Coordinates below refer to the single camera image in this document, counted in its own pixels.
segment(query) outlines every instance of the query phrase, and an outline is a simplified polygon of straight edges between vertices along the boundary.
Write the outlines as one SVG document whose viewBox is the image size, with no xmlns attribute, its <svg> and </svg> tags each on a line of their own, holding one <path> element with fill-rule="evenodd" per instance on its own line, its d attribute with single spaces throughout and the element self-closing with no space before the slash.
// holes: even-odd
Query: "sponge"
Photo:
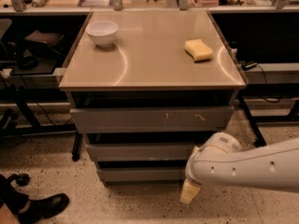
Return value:
<svg viewBox="0 0 299 224">
<path fill-rule="evenodd" d="M 213 50 L 202 39 L 186 41 L 185 50 L 193 56 L 195 62 L 208 60 L 213 56 Z"/>
<path fill-rule="evenodd" d="M 185 179 L 183 184 L 183 189 L 180 193 L 180 202 L 184 204 L 189 204 L 200 191 L 200 186 L 190 182 Z"/>
</svg>

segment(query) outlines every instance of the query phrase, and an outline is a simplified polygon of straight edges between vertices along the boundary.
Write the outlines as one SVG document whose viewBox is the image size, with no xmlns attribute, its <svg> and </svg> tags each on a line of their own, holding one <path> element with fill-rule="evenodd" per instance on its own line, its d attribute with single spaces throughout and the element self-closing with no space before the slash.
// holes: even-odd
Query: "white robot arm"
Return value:
<svg viewBox="0 0 299 224">
<path fill-rule="evenodd" d="M 231 135 L 215 133 L 189 157 L 181 202 L 205 184 L 299 192 L 299 138 L 242 151 Z"/>
</svg>

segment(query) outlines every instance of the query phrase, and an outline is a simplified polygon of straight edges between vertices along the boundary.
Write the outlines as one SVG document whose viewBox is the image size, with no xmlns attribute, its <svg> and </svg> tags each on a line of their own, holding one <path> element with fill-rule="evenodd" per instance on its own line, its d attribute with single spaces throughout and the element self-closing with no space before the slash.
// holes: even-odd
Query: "floor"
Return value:
<svg viewBox="0 0 299 224">
<path fill-rule="evenodd" d="M 46 108 L 52 120 L 68 120 L 55 110 Z M 261 127 L 261 131 L 269 145 L 299 136 L 295 126 Z M 225 132 L 244 149 L 254 148 L 255 136 L 239 108 Z M 16 186 L 17 190 L 30 194 L 31 199 L 59 192 L 69 196 L 69 206 L 41 224 L 299 223 L 299 194 L 295 193 L 204 186 L 191 204 L 184 205 L 179 202 L 180 182 L 104 187 L 84 144 L 80 159 L 72 161 L 74 139 L 73 133 L 64 133 L 11 137 L 0 143 L 1 174 L 31 176 L 29 185 Z"/>
</svg>

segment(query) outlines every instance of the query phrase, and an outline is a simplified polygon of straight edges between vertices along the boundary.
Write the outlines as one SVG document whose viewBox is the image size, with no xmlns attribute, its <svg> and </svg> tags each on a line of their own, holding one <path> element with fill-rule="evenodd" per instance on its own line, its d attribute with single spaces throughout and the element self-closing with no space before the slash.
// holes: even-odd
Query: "shoe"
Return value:
<svg viewBox="0 0 299 224">
<path fill-rule="evenodd" d="M 27 211 L 18 214 L 21 224 L 36 223 L 41 218 L 50 218 L 60 214 L 68 206 L 69 199 L 64 194 L 57 194 L 43 200 L 30 200 Z"/>
</svg>

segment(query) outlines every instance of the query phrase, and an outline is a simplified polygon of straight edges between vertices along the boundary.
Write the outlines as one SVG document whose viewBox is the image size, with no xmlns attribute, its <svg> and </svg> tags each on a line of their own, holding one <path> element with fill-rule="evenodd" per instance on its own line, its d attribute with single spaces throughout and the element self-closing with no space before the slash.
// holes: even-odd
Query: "white bowl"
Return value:
<svg viewBox="0 0 299 224">
<path fill-rule="evenodd" d="M 118 30 L 118 24 L 113 21 L 96 21 L 85 29 L 92 42 L 99 47 L 111 46 L 117 37 Z"/>
</svg>

